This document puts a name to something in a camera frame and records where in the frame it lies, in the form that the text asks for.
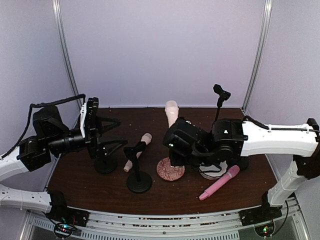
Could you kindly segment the black mic stand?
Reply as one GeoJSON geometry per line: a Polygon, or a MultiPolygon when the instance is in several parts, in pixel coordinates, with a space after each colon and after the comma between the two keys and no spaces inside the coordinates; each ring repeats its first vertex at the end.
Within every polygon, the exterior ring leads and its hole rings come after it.
{"type": "Polygon", "coordinates": [[[117,159],[113,156],[100,157],[94,161],[94,169],[99,174],[110,174],[118,166],[117,159]]]}
{"type": "Polygon", "coordinates": [[[138,142],[133,147],[125,147],[123,149],[125,156],[132,162],[133,173],[126,180],[127,188],[135,194],[143,194],[152,187],[152,177],[140,170],[137,154],[143,152],[147,147],[144,141],[138,142]]]}
{"type": "Polygon", "coordinates": [[[223,88],[222,88],[221,85],[219,85],[219,84],[215,84],[215,85],[213,86],[213,91],[214,91],[216,94],[218,94],[219,97],[218,97],[217,104],[216,104],[217,110],[216,110],[215,118],[214,118],[214,121],[213,121],[213,123],[212,123],[211,128],[213,128],[214,123],[215,123],[215,122],[218,120],[218,118],[219,118],[219,114],[220,114],[221,107],[223,106],[223,102],[224,102],[224,101],[227,101],[227,100],[230,98],[230,96],[231,96],[231,93],[228,92],[228,91],[223,90],[223,88]]]}
{"type": "Polygon", "coordinates": [[[244,157],[244,156],[233,161],[233,165],[238,166],[240,171],[245,171],[249,167],[249,164],[250,164],[249,157],[244,157]]]}

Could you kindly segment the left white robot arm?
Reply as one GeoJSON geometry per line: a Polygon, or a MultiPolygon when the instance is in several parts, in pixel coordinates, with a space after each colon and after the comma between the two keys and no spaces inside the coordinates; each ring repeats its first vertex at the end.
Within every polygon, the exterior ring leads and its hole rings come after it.
{"type": "MultiPolygon", "coordinates": [[[[108,172],[116,164],[108,158],[124,147],[126,139],[104,137],[103,134],[120,126],[116,118],[99,116],[99,99],[86,98],[85,94],[29,106],[27,125],[33,125],[35,135],[19,137],[15,145],[0,156],[0,179],[6,180],[29,173],[51,162],[52,157],[87,150],[89,157],[106,163],[108,172]],[[79,126],[68,128],[61,118],[58,106],[82,100],[79,126]]],[[[60,191],[25,191],[0,186],[0,205],[21,210],[33,210],[51,215],[67,215],[68,206],[60,191]]]]}

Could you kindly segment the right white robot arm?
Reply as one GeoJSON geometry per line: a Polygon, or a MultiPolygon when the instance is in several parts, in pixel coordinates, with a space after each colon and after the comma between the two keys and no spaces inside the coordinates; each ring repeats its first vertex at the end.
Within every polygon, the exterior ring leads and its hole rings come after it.
{"type": "Polygon", "coordinates": [[[301,125],[264,125],[249,116],[220,119],[209,132],[179,117],[164,135],[172,166],[228,167],[242,158],[278,154],[292,155],[285,175],[267,191],[267,205],[281,207],[306,180],[320,175],[320,130],[310,118],[301,125]]]}

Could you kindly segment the red patterned dish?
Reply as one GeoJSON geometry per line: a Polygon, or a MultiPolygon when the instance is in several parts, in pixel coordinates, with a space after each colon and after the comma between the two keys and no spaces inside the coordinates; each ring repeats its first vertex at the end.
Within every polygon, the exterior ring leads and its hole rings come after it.
{"type": "Polygon", "coordinates": [[[168,182],[174,182],[185,174],[184,166],[171,166],[169,157],[160,160],[156,166],[156,172],[160,178],[168,182]]]}

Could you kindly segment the white scalloped bowl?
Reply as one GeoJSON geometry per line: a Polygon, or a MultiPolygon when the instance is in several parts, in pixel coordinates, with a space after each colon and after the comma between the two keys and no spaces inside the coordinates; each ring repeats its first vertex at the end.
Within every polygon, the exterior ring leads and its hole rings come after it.
{"type": "Polygon", "coordinates": [[[210,166],[200,166],[198,171],[200,175],[211,181],[218,180],[227,172],[228,165],[226,161],[220,162],[218,166],[210,165],[210,166]]]}

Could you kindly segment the pink microphone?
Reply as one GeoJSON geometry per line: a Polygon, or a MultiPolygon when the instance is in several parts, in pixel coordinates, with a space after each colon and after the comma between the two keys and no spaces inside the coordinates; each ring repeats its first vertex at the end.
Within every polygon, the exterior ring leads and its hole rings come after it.
{"type": "Polygon", "coordinates": [[[208,187],[199,197],[200,201],[203,201],[210,196],[212,196],[215,192],[217,192],[220,188],[222,188],[227,182],[233,179],[240,172],[240,167],[238,165],[234,165],[229,168],[229,170],[217,181],[215,181],[210,187],[208,187]]]}

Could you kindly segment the front aluminium rail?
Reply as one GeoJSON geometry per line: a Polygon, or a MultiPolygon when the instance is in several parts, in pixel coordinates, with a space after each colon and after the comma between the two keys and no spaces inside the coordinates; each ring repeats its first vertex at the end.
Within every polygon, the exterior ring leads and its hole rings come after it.
{"type": "Polygon", "coordinates": [[[291,197],[282,215],[243,225],[239,210],[182,215],[138,215],[91,211],[86,226],[59,232],[42,213],[28,213],[22,240],[308,240],[302,211],[291,197]]]}

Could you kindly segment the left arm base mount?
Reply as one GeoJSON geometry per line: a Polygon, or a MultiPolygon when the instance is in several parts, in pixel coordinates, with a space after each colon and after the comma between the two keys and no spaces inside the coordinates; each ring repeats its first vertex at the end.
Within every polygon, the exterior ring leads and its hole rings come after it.
{"type": "Polygon", "coordinates": [[[53,223],[53,233],[59,239],[69,238],[79,227],[86,227],[90,213],[85,210],[68,207],[63,212],[44,213],[45,217],[53,223]]]}

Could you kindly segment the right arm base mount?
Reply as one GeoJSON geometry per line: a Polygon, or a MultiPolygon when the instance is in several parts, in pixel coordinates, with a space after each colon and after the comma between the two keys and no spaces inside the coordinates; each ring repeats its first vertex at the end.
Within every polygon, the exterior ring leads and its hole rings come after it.
{"type": "Polygon", "coordinates": [[[258,206],[241,210],[239,218],[242,226],[254,226],[255,233],[259,237],[267,238],[276,232],[274,219],[282,216],[282,207],[258,206]]]}

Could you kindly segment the left aluminium frame post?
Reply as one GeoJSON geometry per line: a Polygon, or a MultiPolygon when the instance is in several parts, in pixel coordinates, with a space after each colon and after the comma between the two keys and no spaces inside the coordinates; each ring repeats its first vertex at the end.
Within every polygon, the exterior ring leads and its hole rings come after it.
{"type": "Polygon", "coordinates": [[[71,59],[70,59],[70,55],[69,55],[69,51],[68,51],[67,40],[66,40],[65,31],[64,31],[62,12],[61,12],[60,0],[52,0],[52,7],[53,7],[53,13],[54,13],[54,17],[55,17],[56,26],[57,26],[58,37],[59,37],[59,41],[60,41],[63,62],[64,62],[64,66],[65,66],[66,73],[67,73],[67,78],[68,78],[73,95],[77,96],[80,93],[79,93],[79,90],[78,90],[78,87],[76,84],[74,71],[72,68],[71,59]]]}

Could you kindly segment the aluminium frame post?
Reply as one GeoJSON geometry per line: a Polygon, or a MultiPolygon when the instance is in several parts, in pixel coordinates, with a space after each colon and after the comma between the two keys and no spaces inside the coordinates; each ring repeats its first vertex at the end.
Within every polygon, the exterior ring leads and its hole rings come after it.
{"type": "Polygon", "coordinates": [[[266,46],[268,33],[270,29],[272,10],[273,10],[273,0],[265,0],[256,54],[255,54],[253,67],[252,67],[252,71],[249,79],[249,84],[248,84],[245,98],[241,107],[244,113],[248,111],[250,99],[252,97],[255,83],[259,74],[259,69],[262,63],[264,48],[266,46]]]}
{"type": "Polygon", "coordinates": [[[54,13],[54,17],[55,17],[56,26],[57,26],[58,37],[59,37],[59,41],[60,41],[63,62],[64,62],[64,66],[65,66],[66,73],[67,73],[67,78],[68,78],[73,95],[77,96],[80,93],[79,93],[79,90],[78,90],[78,87],[76,84],[74,71],[72,68],[71,59],[70,59],[70,55],[69,55],[69,51],[68,51],[67,40],[66,40],[65,31],[64,31],[62,12],[61,12],[60,0],[52,0],[52,7],[53,7],[53,13],[54,13]]]}

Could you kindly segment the right aluminium frame post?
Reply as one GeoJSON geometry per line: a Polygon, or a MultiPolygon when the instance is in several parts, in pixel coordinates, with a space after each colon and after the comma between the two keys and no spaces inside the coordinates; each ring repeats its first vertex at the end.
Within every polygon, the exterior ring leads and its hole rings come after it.
{"type": "Polygon", "coordinates": [[[248,111],[250,99],[252,97],[255,83],[259,74],[259,69],[262,63],[264,48],[266,46],[268,33],[270,29],[272,10],[273,10],[273,0],[265,0],[256,54],[255,54],[253,67],[252,67],[252,71],[249,79],[249,84],[248,84],[245,98],[241,107],[244,113],[248,111]]]}

